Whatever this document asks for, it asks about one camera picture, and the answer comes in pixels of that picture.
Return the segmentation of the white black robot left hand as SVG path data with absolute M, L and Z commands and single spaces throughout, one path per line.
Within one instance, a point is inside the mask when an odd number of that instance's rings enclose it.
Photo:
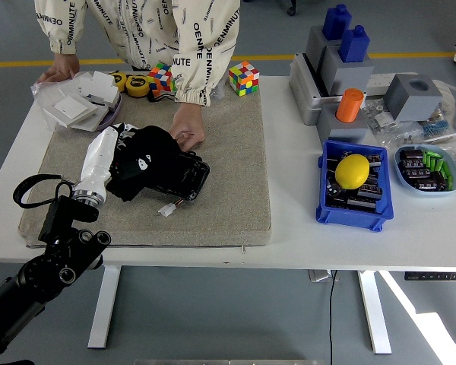
M 130 183 L 151 167 L 155 128 L 121 123 L 104 129 L 89 144 L 74 193 L 106 194 L 106 186 Z

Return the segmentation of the person's right hand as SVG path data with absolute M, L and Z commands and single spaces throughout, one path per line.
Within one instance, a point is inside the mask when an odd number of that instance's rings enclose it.
M 79 58 L 75 54 L 55 54 L 52 66 L 43 72 L 36 83 L 61 82 L 72 79 L 80 71 Z

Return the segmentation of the person's left hand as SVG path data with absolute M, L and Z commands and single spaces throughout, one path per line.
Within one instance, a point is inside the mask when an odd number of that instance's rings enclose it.
M 174 114 L 169 133 L 182 151 L 189 151 L 205 140 L 202 106 L 193 103 L 180 103 Z

